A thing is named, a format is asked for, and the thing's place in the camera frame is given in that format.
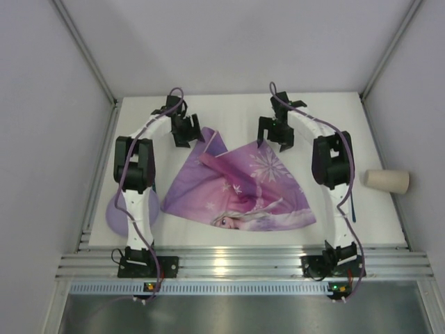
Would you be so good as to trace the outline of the purple printed cloth placemat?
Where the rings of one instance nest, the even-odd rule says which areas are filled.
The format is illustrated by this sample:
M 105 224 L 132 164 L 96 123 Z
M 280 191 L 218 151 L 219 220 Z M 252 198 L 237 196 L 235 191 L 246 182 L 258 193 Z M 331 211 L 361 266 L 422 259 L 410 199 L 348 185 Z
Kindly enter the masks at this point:
M 277 232 L 312 225 L 302 187 L 267 143 L 228 150 L 205 127 L 163 199 L 161 209 L 215 228 Z

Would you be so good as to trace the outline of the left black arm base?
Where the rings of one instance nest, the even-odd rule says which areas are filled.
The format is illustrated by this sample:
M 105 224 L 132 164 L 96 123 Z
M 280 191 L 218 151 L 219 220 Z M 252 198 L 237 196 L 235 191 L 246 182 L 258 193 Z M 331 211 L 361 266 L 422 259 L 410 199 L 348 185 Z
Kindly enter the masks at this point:
M 179 270 L 177 256 L 158 256 L 160 274 L 152 258 L 148 262 L 120 259 L 118 278 L 176 278 Z

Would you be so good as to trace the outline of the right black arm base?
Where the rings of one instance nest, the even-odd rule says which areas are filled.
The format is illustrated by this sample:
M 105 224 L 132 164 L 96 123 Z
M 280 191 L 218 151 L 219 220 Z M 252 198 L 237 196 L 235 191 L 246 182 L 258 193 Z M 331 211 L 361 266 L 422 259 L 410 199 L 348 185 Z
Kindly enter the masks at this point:
M 332 267 L 322 255 L 308 255 L 301 258 L 302 272 L 305 278 L 321 281 L 325 278 L 358 278 L 362 271 L 362 257 L 345 264 Z

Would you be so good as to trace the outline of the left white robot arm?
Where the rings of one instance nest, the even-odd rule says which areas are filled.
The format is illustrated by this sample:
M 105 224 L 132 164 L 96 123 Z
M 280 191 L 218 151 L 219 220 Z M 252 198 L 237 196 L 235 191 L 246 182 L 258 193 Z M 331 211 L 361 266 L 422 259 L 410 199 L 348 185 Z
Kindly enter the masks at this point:
M 176 96 L 174 88 L 165 104 L 154 110 L 147 122 L 128 136 L 115 140 L 113 178 L 118 183 L 114 207 L 128 223 L 124 263 L 151 268 L 157 258 L 152 248 L 154 238 L 150 226 L 149 200 L 154 195 L 156 177 L 154 141 L 171 134 L 177 148 L 189 148 L 191 141 L 203 141 L 197 115 L 187 114 L 184 96 Z

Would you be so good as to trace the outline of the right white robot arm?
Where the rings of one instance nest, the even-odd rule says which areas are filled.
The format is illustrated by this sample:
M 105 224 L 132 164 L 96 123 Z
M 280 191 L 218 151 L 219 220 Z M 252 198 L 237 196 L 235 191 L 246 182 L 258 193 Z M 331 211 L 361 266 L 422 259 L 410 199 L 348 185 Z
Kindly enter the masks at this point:
M 321 186 L 327 210 L 323 264 L 327 272 L 357 260 L 362 250 L 351 225 L 349 209 L 355 181 L 355 161 L 350 134 L 308 112 L 307 105 L 291 101 L 286 92 L 270 85 L 272 118 L 260 117 L 257 146 L 265 140 L 280 145 L 283 152 L 293 147 L 295 135 L 312 146 L 311 173 Z

